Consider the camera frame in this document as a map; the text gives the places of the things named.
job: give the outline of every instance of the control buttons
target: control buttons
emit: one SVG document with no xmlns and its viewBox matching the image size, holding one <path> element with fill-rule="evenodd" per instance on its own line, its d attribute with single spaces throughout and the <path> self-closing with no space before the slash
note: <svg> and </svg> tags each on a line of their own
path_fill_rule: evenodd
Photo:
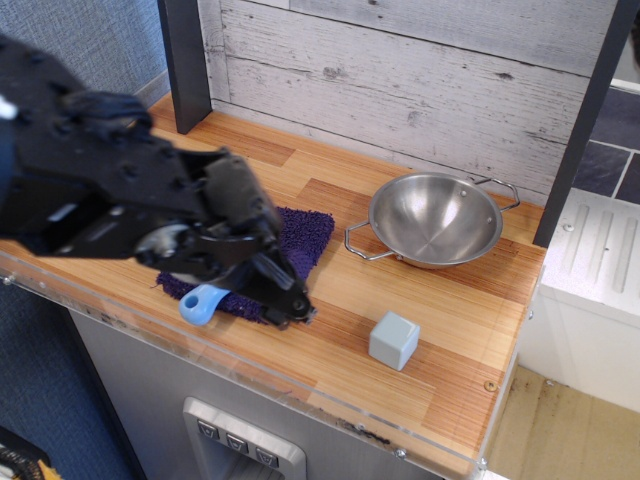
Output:
<svg viewBox="0 0 640 480">
<path fill-rule="evenodd" d="M 220 439 L 220 435 L 218 434 L 218 429 L 213 425 L 209 425 L 208 423 L 203 422 L 200 419 L 198 419 L 198 430 L 200 430 L 200 433 L 203 434 L 205 437 L 211 438 L 213 440 Z"/>
<path fill-rule="evenodd" d="M 268 467 L 278 468 L 278 457 L 260 447 L 256 447 L 256 458 L 260 463 L 264 463 Z"/>
<path fill-rule="evenodd" d="M 236 452 L 249 453 L 247 442 L 229 433 L 227 433 L 227 445 Z"/>
</svg>

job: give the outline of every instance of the white wood panel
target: white wood panel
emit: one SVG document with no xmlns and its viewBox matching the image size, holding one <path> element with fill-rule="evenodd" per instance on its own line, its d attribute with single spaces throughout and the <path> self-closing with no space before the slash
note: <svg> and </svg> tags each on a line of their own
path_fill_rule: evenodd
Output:
<svg viewBox="0 0 640 480">
<path fill-rule="evenodd" d="M 270 5 L 272 7 L 284 8 L 289 10 L 289 0 L 251 0 L 253 3 L 261 3 L 262 5 Z"/>
<path fill-rule="evenodd" d="M 353 152 L 376 157 L 387 162 L 413 168 L 418 171 L 448 173 L 460 178 L 472 178 L 473 180 L 477 180 L 478 178 L 474 177 L 468 172 L 456 170 L 454 168 L 447 167 L 446 165 L 439 165 L 437 163 L 421 160 L 419 158 L 410 157 L 409 155 L 403 155 L 402 153 L 385 150 L 384 148 L 376 147 L 375 145 L 371 145 L 368 143 L 363 143 L 353 138 L 343 137 L 335 133 L 309 127 L 301 123 L 286 120 L 284 118 L 278 118 L 274 117 L 273 115 L 267 115 L 265 113 L 251 110 L 249 108 L 239 107 L 222 100 L 214 101 L 214 110 L 221 113 L 226 113 L 228 115 L 233 115 L 234 117 L 242 118 L 244 120 L 259 123 L 261 125 L 267 125 L 273 128 L 277 128 L 278 130 L 282 130 L 284 132 L 311 138 L 318 142 L 335 145 L 346 150 L 351 150 Z M 494 191 L 496 193 L 501 193 L 503 195 L 508 195 L 508 193 L 505 193 L 504 187 L 493 187 L 493 184 L 485 184 L 483 188 Z M 519 187 L 518 194 L 522 201 L 533 203 L 535 205 L 544 205 L 547 199 L 546 195 L 535 192 L 533 190 L 529 190 L 526 187 Z"/>
<path fill-rule="evenodd" d="M 548 194 L 586 78 L 221 4 L 232 104 Z"/>
<path fill-rule="evenodd" d="M 198 0 L 202 42 L 211 98 L 230 100 L 227 57 L 224 50 L 220 0 Z"/>
<path fill-rule="evenodd" d="M 590 77 L 617 0 L 291 0 L 291 10 Z"/>
</svg>

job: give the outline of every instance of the stainless steel pot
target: stainless steel pot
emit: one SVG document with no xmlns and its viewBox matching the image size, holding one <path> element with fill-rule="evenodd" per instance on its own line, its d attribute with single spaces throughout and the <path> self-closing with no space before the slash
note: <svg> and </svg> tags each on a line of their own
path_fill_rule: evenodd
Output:
<svg viewBox="0 0 640 480">
<path fill-rule="evenodd" d="M 487 182 L 510 188 L 514 203 L 499 208 L 478 187 Z M 344 242 L 365 260 L 396 255 L 420 268 L 452 267 L 491 250 L 502 234 L 502 212 L 518 205 L 516 188 L 495 178 L 474 183 L 441 173 L 413 173 L 383 185 L 369 204 L 369 220 L 348 227 Z M 367 224 L 388 252 L 367 255 L 351 246 L 350 232 Z"/>
</svg>

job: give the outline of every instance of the blue wall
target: blue wall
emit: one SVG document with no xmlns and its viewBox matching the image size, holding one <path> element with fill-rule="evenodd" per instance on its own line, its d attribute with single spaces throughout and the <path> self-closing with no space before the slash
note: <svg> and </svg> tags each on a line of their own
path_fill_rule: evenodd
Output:
<svg viewBox="0 0 640 480">
<path fill-rule="evenodd" d="M 133 94 L 167 68 L 155 0 L 0 0 L 0 32 L 54 54 L 93 90 Z"/>
</svg>

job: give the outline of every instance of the purple mat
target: purple mat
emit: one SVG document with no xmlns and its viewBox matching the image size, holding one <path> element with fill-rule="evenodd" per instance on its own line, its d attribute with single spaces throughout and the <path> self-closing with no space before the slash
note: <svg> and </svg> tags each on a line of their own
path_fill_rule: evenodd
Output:
<svg viewBox="0 0 640 480">
<path fill-rule="evenodd" d="M 313 267 L 318 264 L 322 252 L 327 248 L 335 228 L 333 217 L 327 213 L 305 212 L 282 207 L 278 207 L 278 212 L 283 220 L 280 233 L 282 253 L 291 262 L 298 276 L 306 280 Z M 197 285 L 178 280 L 168 272 L 160 272 L 157 282 L 162 285 L 165 293 L 176 300 L 180 300 L 197 287 Z M 217 309 L 247 320 L 262 321 L 260 304 L 235 293 L 224 297 Z"/>
</svg>

